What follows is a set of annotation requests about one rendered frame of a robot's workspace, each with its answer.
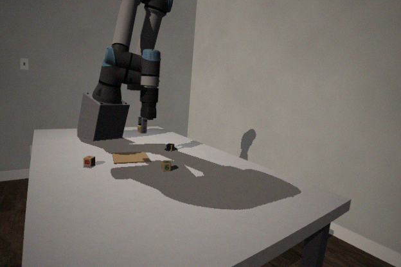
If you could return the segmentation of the tan flat mat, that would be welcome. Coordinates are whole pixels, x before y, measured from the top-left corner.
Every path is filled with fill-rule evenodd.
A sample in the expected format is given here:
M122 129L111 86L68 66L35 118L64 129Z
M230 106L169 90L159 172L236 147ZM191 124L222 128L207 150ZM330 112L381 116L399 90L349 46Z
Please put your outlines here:
M150 162L144 151L112 153L114 164Z

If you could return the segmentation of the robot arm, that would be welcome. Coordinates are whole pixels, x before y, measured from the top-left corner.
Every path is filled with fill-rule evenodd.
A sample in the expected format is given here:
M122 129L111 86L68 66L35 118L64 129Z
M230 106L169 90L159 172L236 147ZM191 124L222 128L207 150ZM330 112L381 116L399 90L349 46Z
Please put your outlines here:
M140 3L145 20L136 54L129 52L134 21ZM112 47L107 47L93 98L110 104L121 103L121 84L141 85L141 76L159 77L161 53L155 50L162 18L172 9L173 0L121 0Z

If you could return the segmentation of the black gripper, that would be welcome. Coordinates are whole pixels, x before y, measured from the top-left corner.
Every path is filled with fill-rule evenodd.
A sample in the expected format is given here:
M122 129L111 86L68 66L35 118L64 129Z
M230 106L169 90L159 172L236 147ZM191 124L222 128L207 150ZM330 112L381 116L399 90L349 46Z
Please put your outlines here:
M141 115L138 116L138 125L141 125L141 134L147 133L147 120L156 118L156 103L158 102L159 77L141 76L141 85L132 84L130 78L128 90L140 90ZM141 122L142 118L142 122Z

